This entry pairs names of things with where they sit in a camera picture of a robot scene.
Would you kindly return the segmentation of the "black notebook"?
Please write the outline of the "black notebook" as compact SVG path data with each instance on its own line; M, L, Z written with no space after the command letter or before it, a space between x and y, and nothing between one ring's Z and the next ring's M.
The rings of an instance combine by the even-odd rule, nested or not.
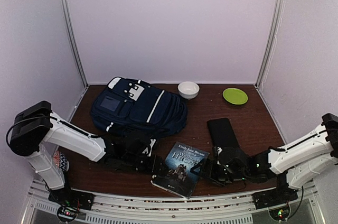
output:
M209 152L176 142L164 164L167 170L154 175L151 184L179 197L189 199L199 180L199 168L191 168L209 157Z

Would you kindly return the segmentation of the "black leather case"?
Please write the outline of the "black leather case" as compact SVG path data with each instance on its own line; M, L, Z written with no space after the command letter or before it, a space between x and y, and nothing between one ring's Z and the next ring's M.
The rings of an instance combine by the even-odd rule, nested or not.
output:
M228 118L207 121L207 127L215 147L238 148L239 143Z

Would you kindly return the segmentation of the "navy blue student backpack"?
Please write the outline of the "navy blue student backpack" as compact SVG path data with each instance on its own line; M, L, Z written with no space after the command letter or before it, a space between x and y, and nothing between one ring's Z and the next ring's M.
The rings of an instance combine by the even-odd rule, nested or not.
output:
M90 110L96 128L118 137L135 130L157 138L175 135L186 126L187 114L179 95L122 77L111 79Z

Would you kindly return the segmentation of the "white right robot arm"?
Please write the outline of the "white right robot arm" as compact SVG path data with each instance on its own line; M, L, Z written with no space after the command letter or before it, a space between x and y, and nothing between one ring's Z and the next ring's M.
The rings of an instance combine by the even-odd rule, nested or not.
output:
M273 200L278 204L295 200L305 183L337 165L337 116L327 113L305 136L254 156L239 147L218 146L216 151L214 159L204 158L191 172L219 185L237 180L264 183L276 179L276 188L263 195L255 194L255 200Z

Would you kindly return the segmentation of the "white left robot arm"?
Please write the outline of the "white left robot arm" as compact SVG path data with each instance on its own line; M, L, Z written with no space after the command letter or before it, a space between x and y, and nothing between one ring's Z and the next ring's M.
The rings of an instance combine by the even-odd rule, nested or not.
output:
M65 205L74 203L76 193L71 190L66 173L57 167L45 149L45 143L71 150L110 170L128 169L158 175L168 169L163 159L152 153L155 138L140 131L119 140L89 133L53 112L48 101L17 114L5 138L11 151L24 157L45 181L50 194Z

